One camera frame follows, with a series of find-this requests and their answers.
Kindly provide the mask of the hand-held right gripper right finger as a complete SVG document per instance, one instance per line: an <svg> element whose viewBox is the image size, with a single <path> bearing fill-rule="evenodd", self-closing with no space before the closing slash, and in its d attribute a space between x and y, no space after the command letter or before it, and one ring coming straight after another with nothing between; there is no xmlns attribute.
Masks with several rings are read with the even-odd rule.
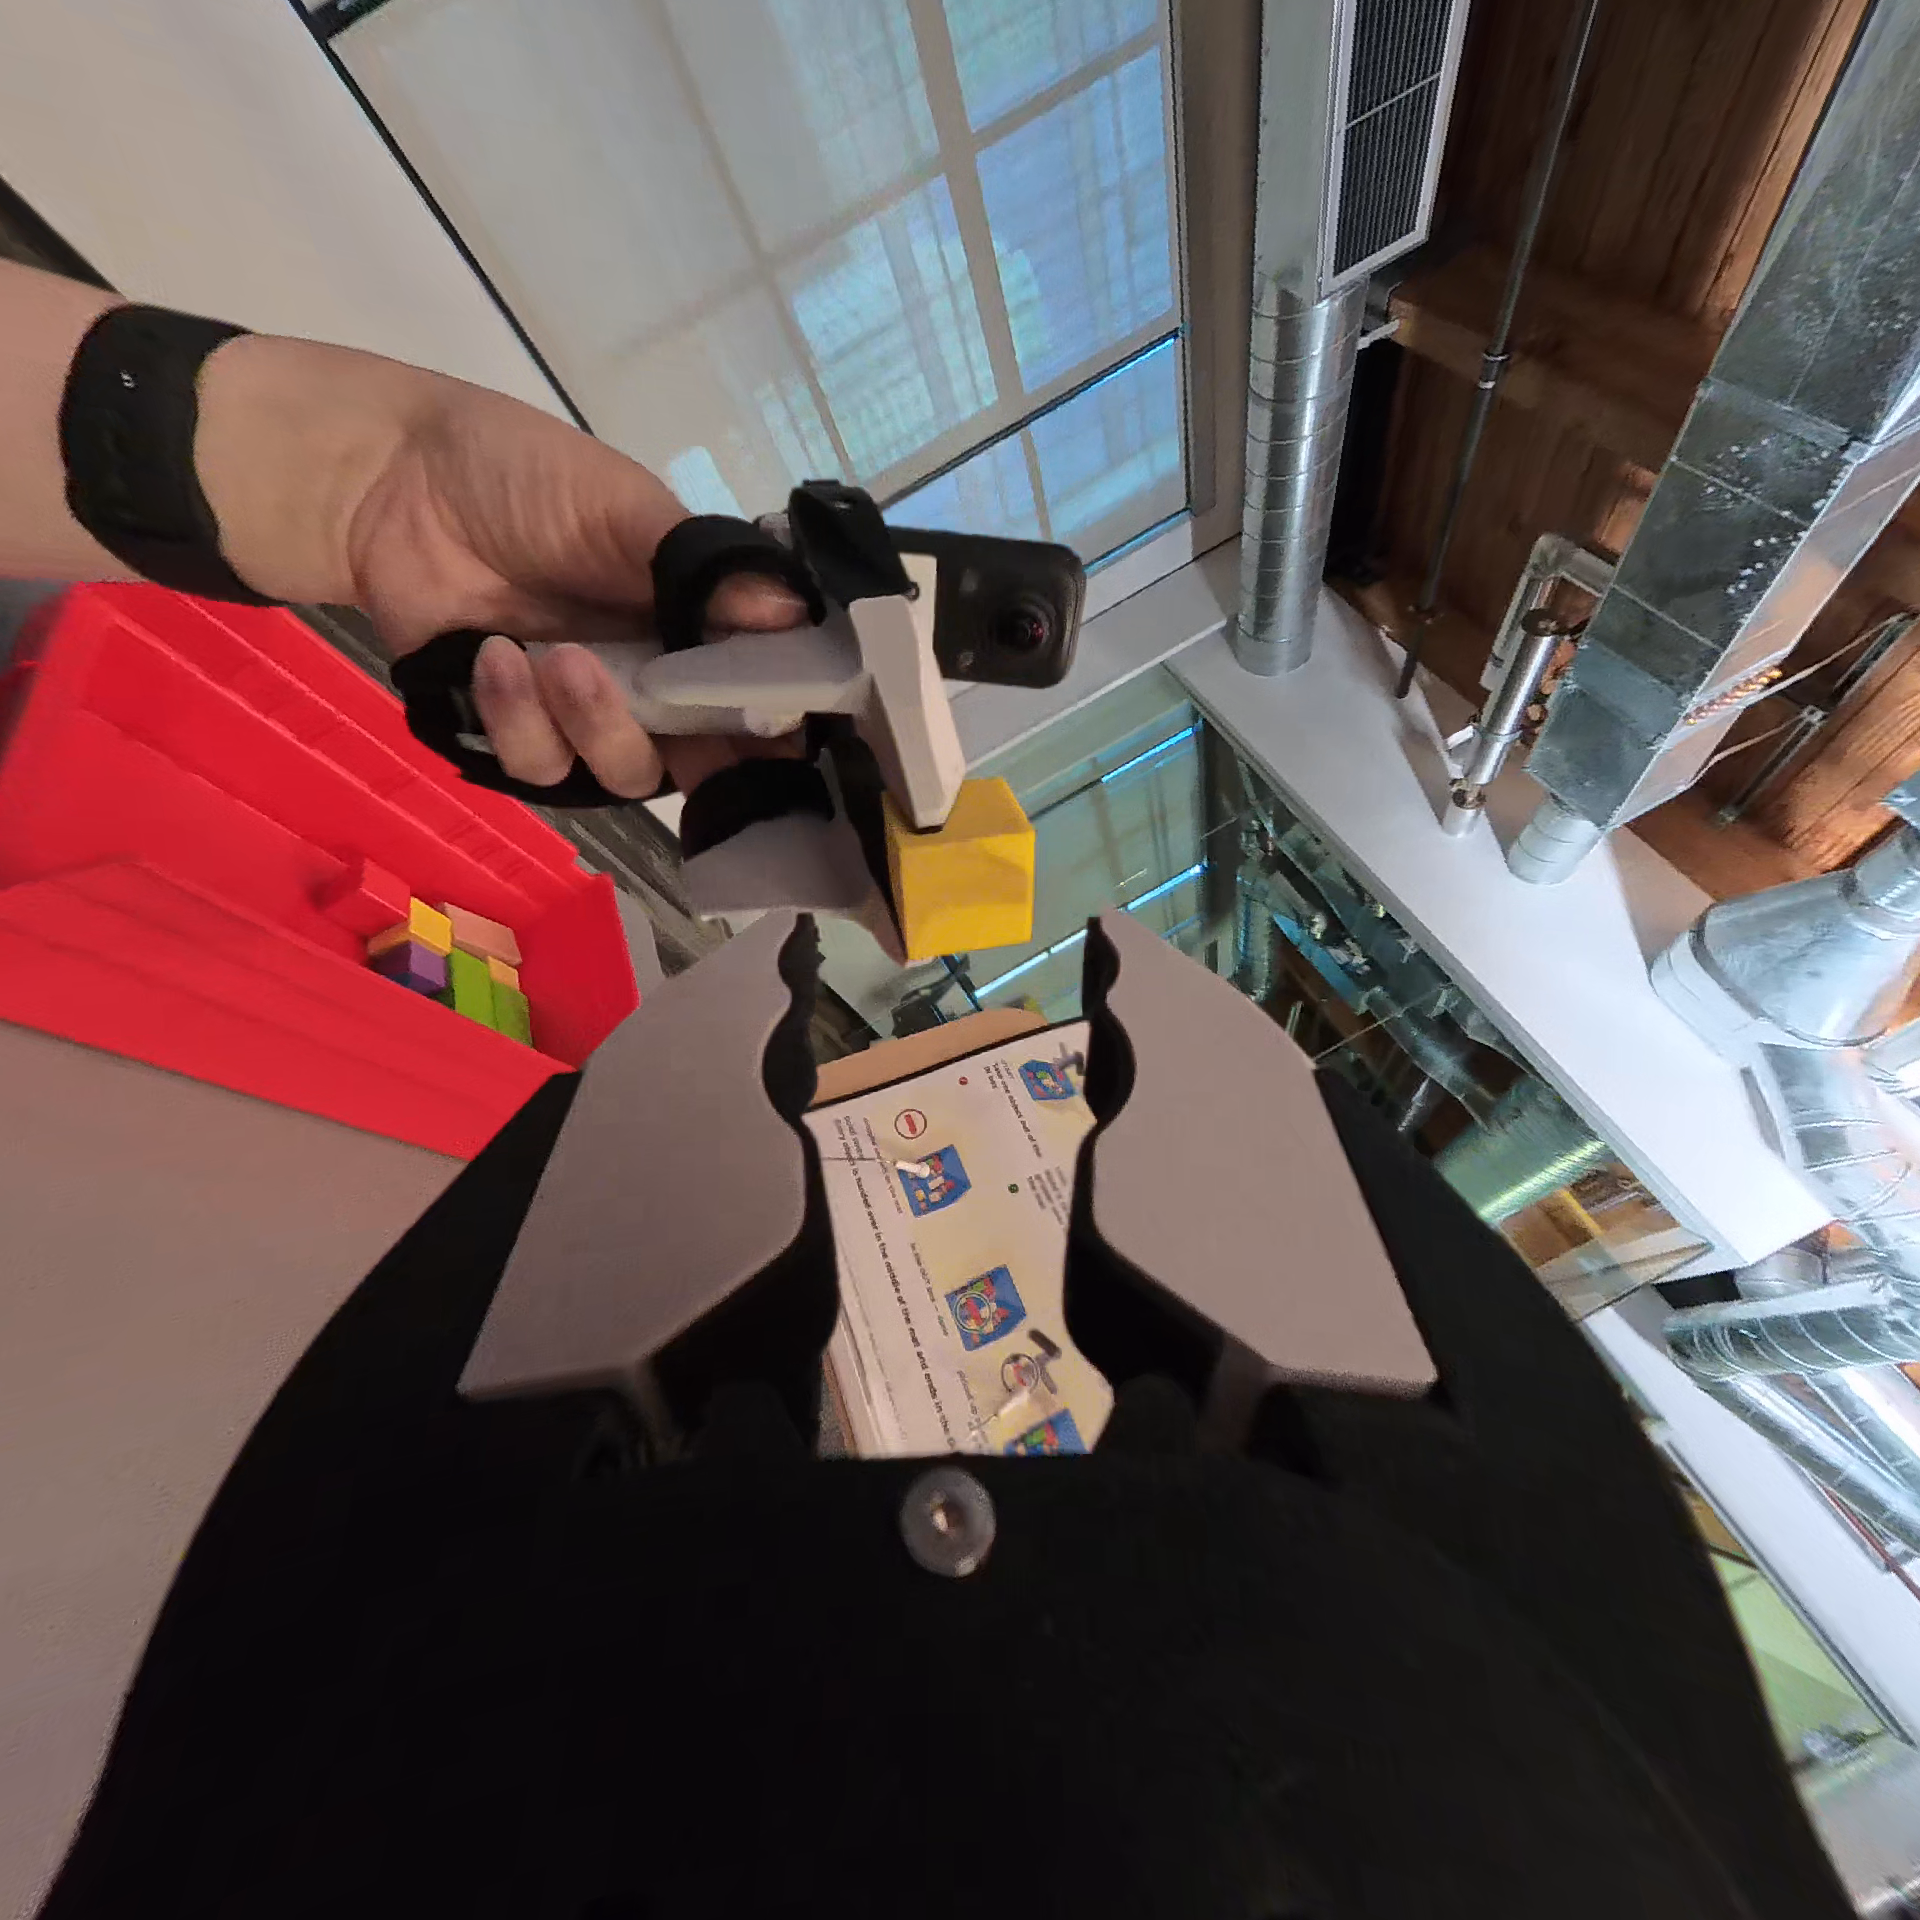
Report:
<svg viewBox="0 0 1920 1920"><path fill-rule="evenodd" d="M1438 1368L1307 1053L1135 914L1083 947L1064 1314L1113 1393L1164 1380L1246 1449L1292 1387L1424 1402Z"/></svg>

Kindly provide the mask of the large blind-covered window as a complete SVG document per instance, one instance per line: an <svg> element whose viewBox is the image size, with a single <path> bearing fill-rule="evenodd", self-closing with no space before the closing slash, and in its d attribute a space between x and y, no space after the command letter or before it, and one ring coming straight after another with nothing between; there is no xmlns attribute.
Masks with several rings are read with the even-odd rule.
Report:
<svg viewBox="0 0 1920 1920"><path fill-rule="evenodd" d="M295 5L575 422L1089 565L1193 510L1171 5Z"/></svg>

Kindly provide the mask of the printed instruction sheet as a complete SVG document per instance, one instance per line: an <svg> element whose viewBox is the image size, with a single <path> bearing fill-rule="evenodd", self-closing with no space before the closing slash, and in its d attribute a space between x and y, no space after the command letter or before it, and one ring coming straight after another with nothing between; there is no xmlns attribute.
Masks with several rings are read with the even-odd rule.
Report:
<svg viewBox="0 0 1920 1920"><path fill-rule="evenodd" d="M1089 1021L807 1114L839 1259L854 1456L1076 1456L1113 1393L1065 1326Z"/></svg>

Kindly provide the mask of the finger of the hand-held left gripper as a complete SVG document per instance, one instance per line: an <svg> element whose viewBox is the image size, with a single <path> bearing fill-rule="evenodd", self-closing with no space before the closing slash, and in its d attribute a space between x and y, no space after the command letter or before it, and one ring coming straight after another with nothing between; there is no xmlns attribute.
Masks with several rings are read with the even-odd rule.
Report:
<svg viewBox="0 0 1920 1920"><path fill-rule="evenodd" d="M895 962L904 934L857 829L843 819L772 819L712 840L687 819L687 894L706 921L793 909L867 931Z"/></svg>
<svg viewBox="0 0 1920 1920"><path fill-rule="evenodd" d="M937 833L967 779L967 757L934 650L930 588L855 598L849 624L870 680L855 731L908 828Z"/></svg>

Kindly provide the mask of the silver vertical round duct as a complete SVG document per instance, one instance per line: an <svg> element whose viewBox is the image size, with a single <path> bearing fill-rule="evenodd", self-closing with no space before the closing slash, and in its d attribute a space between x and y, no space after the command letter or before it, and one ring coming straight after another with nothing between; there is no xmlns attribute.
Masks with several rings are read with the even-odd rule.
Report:
<svg viewBox="0 0 1920 1920"><path fill-rule="evenodd" d="M1328 562L1366 292L1334 286L1353 5L1259 6L1252 317L1233 653L1307 664Z"/></svg>

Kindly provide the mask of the silver duct cluster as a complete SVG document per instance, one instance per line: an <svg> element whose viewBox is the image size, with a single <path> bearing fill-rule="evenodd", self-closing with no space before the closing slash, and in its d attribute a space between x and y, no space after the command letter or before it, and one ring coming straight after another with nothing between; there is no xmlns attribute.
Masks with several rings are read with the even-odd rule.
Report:
<svg viewBox="0 0 1920 1920"><path fill-rule="evenodd" d="M1919 1547L1916 1429L1874 1376L1919 1357L1916 781L1840 870L1712 906L1650 966L1658 996L1750 1082L1849 1240L1820 1283L1676 1313L1672 1361L1825 1492Z"/></svg>

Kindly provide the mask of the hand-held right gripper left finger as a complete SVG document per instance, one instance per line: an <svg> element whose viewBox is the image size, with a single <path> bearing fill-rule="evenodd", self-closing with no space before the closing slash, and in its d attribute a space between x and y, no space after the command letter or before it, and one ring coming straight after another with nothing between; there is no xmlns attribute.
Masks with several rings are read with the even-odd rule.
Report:
<svg viewBox="0 0 1920 1920"><path fill-rule="evenodd" d="M672 977L590 1057L463 1374L468 1402L614 1393L687 1449L751 1387L815 1449L839 1314L807 912Z"/></svg>

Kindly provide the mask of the person's left forearm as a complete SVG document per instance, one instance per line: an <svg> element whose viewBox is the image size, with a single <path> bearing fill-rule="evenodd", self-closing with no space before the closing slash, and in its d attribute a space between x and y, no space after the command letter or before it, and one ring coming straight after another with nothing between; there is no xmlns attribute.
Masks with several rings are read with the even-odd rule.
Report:
<svg viewBox="0 0 1920 1920"><path fill-rule="evenodd" d="M136 573L68 510L59 410L89 328L123 304L16 260L3 264L3 576L23 584L131 584Z"/></svg>

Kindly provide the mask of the instruction sheet on stand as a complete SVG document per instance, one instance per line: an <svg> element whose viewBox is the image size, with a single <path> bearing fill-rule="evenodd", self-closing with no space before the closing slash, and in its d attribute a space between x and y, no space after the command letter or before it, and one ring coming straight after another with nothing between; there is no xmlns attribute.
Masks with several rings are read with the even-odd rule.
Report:
<svg viewBox="0 0 1920 1920"><path fill-rule="evenodd" d="M879 1041L818 1068L811 1109L820 1110L835 1102L935 1073L983 1049L1040 1034L1048 1025L1046 1016L1007 1005L935 1025L906 1037Z"/></svg>

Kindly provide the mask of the yellow wooden cube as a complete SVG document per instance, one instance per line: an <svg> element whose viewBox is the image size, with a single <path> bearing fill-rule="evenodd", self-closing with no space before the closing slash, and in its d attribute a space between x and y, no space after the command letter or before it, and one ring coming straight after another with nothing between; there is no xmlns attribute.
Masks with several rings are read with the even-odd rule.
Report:
<svg viewBox="0 0 1920 1920"><path fill-rule="evenodd" d="M916 829L889 796L881 816L911 966L1033 940L1038 837L1007 779L963 781L943 828Z"/></svg>

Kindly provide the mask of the rectangular metal duct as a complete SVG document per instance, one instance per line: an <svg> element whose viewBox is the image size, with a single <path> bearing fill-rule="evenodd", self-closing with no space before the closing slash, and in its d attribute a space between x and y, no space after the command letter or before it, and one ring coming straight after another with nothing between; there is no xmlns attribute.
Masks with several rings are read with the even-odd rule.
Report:
<svg viewBox="0 0 1920 1920"><path fill-rule="evenodd" d="M1697 779L1919 475L1919 5L1874 5L1561 680L1508 870Z"/></svg>

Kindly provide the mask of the red plastic bin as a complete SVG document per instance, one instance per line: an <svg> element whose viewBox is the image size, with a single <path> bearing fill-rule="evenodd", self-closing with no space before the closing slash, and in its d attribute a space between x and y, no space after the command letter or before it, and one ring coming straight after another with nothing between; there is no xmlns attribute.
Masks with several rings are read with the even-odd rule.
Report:
<svg viewBox="0 0 1920 1920"><path fill-rule="evenodd" d="M42 604L4 672L4 1020L460 1162L640 1009L611 878L292 612ZM520 937L532 1037L382 978L411 900Z"/></svg>

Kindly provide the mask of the white vent grille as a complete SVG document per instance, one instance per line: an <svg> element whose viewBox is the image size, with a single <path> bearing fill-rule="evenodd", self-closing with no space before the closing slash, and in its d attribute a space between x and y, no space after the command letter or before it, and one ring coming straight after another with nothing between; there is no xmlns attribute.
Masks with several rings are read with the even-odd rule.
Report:
<svg viewBox="0 0 1920 1920"><path fill-rule="evenodd" d="M1335 5L1319 298L1430 237L1471 17L1468 3Z"/></svg>

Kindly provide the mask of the pile of coloured wooden blocks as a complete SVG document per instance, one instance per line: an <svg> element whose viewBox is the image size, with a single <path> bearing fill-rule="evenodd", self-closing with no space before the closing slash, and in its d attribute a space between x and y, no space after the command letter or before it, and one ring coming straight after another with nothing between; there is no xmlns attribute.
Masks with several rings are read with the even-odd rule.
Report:
<svg viewBox="0 0 1920 1920"><path fill-rule="evenodd" d="M364 940L370 971L505 1041L536 1042L521 988L521 937L468 907L415 899L400 920Z"/></svg>

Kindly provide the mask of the person's left hand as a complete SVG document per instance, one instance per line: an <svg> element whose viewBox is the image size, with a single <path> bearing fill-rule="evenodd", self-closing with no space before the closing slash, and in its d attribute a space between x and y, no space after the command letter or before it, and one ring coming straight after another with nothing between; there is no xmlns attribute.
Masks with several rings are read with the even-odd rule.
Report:
<svg viewBox="0 0 1920 1920"><path fill-rule="evenodd" d="M618 797L803 757L806 737L649 739L598 645L652 624L687 518L649 470L536 406L337 345L243 336L199 373L198 473L232 572L279 604L358 609L392 656L488 633L472 696L508 777L576 764Z"/></svg>

